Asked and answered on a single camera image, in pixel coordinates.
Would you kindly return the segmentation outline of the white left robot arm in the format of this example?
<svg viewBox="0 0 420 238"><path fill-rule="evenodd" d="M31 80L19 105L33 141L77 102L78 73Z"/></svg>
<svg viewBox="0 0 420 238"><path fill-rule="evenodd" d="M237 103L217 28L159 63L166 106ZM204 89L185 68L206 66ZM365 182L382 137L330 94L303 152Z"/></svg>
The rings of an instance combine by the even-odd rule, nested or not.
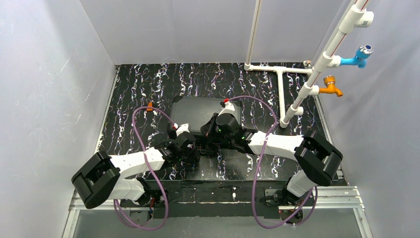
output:
<svg viewBox="0 0 420 238"><path fill-rule="evenodd" d="M71 182L87 209L93 209L110 199L140 202L157 196L144 180L134 175L159 171L177 164L194 164L199 160L196 139L189 124L174 126L175 137L145 151L126 155L95 153L71 178Z"/></svg>

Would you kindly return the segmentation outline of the black poker set case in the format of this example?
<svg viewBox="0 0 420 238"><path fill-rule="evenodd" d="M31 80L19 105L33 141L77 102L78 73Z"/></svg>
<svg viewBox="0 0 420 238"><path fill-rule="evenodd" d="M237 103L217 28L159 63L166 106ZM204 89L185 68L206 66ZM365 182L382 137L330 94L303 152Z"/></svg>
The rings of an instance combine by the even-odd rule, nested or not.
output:
<svg viewBox="0 0 420 238"><path fill-rule="evenodd" d="M176 96L172 101L170 118L179 125L188 123L190 132L196 138L196 148L200 155L214 155L219 149L223 149L220 145L206 142L204 134L201 132L201 126L206 124L214 113L222 110L220 102L222 99L204 98L204 97L187 97ZM243 103L238 100L231 100L235 106L234 117L241 125ZM247 150L236 150L240 153L247 153Z"/></svg>

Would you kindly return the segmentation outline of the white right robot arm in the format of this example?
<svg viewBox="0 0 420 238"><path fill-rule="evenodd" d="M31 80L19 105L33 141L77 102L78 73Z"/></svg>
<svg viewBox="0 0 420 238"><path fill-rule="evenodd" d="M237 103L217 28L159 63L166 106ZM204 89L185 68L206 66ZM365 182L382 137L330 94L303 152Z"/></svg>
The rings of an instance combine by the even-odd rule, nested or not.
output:
<svg viewBox="0 0 420 238"><path fill-rule="evenodd" d="M295 204L311 188L330 186L343 155L316 131L304 135L267 134L240 126L232 114L213 114L201 127L208 143L244 154L268 154L296 161L301 170L291 176L281 191L268 198L277 205Z"/></svg>

